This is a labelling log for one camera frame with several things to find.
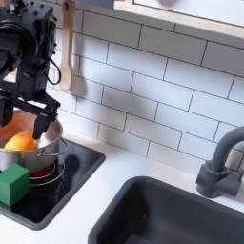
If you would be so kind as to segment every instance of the hanging utensil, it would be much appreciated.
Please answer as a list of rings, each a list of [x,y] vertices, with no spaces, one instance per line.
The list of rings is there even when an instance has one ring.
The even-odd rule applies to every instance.
[[[62,78],[60,88],[67,92],[71,88],[73,80],[73,68],[71,65],[72,54],[72,28],[75,3],[72,0],[65,0],[63,3],[64,25],[63,25],[63,56],[60,66]]]

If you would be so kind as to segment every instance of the white subway tile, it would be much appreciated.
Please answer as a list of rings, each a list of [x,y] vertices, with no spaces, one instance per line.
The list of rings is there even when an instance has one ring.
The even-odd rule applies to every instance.
[[[244,103],[243,91],[244,91],[244,79],[241,77],[236,77],[234,79],[234,83],[232,86],[232,90],[230,92],[229,99],[236,102]]]
[[[198,174],[201,165],[205,163],[202,159],[163,147],[153,142],[150,143],[148,157],[192,174]]]
[[[175,109],[164,104],[159,104],[155,121],[209,140],[214,139],[217,128],[217,122],[212,119]]]
[[[114,10],[112,16],[118,19],[125,19],[138,24],[156,27],[167,31],[173,31],[174,28],[174,23],[172,22],[150,18],[148,16],[134,14],[127,11]]]
[[[217,133],[214,138],[214,142],[219,142],[226,133],[230,132],[235,128],[236,126],[231,126],[220,122],[217,129]]]
[[[61,110],[58,111],[58,120],[62,123],[65,132],[78,132],[97,138],[97,122]]]
[[[235,128],[236,128],[235,126],[230,126],[224,123],[220,123],[214,138],[214,142],[219,142],[225,134],[227,134],[228,132],[232,131]],[[244,142],[238,143],[236,146],[234,146],[234,148],[244,152]]]
[[[71,84],[71,93],[96,103],[101,103],[103,86],[80,77],[74,77]]]
[[[136,73],[133,77],[132,93],[187,110],[193,90]]]
[[[205,46],[204,40],[143,26],[139,49],[200,64]]]
[[[218,71],[244,76],[244,50],[209,42],[202,65]]]
[[[99,125],[98,139],[143,156],[149,147],[148,140],[103,125]]]
[[[169,59],[165,80],[202,92],[227,97],[234,76]]]
[[[200,157],[204,160],[211,160],[217,144],[211,141],[207,141],[190,134],[183,133],[179,145],[179,150],[183,153],[188,153],[193,156]],[[240,161],[242,159],[243,152],[232,150],[226,166],[234,171],[237,171]]]
[[[190,111],[235,126],[242,126],[244,121],[244,105],[198,91]]]
[[[62,4],[64,0],[57,0],[57,2],[59,4]],[[75,6],[77,9],[81,9],[81,10],[87,10],[87,11],[92,11],[92,12],[96,12],[96,13],[100,13],[100,14],[104,14],[104,15],[108,15],[108,16],[112,16],[112,10],[107,9],[107,8],[101,8],[98,7],[96,5],[90,5],[90,4],[85,4],[85,3],[81,3],[81,2],[75,2]]]
[[[130,91],[132,85],[132,72],[87,58],[80,58],[80,76],[126,92]]]
[[[83,20],[83,11],[75,10],[74,17],[73,17],[73,31],[81,33],[82,20]]]
[[[183,25],[176,25],[175,32],[244,49],[244,40],[242,38],[234,37],[231,35]]]
[[[76,113],[94,121],[124,130],[126,114],[97,103],[78,99]]]
[[[127,116],[126,132],[177,149],[181,132],[132,115]]]
[[[108,64],[162,79],[166,58],[110,43]]]
[[[46,88],[46,92],[61,103],[62,110],[75,113],[76,96],[52,88]]]
[[[105,63],[108,53],[108,42],[75,33],[73,37],[73,53]]]
[[[56,63],[57,66],[60,67],[61,62],[62,62],[62,51],[56,50],[55,52],[56,52],[56,55],[52,56],[52,60],[54,61],[54,63]],[[79,56],[73,55],[71,63],[72,63],[74,75],[78,76],[78,74],[79,74]],[[54,65],[51,65],[51,68],[56,70],[56,67]]]
[[[120,111],[153,120],[156,112],[156,102],[133,94],[104,88],[103,104]]]
[[[103,15],[85,12],[83,33],[107,41],[137,48],[141,26],[110,18]]]
[[[216,148],[216,143],[202,138],[183,133],[179,150],[183,153],[200,157],[204,160],[211,160]]]

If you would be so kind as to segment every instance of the gray faucet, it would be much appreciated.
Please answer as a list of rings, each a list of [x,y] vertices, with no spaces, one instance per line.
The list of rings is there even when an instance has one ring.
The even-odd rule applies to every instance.
[[[221,193],[236,196],[240,189],[243,171],[235,173],[225,167],[231,149],[244,141],[244,127],[228,132],[218,143],[211,161],[201,166],[196,179],[197,191],[208,198],[216,198]]]

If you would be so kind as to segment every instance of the stove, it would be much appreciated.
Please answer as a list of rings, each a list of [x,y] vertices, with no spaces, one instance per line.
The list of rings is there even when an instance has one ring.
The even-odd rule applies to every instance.
[[[33,230],[45,228],[105,160],[101,152],[68,141],[65,154],[44,171],[30,175],[30,192],[0,214]]]

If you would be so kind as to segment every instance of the sink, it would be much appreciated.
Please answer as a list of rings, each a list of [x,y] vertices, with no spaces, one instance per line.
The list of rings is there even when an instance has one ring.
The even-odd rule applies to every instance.
[[[89,244],[243,244],[244,213],[161,181],[127,181]]]

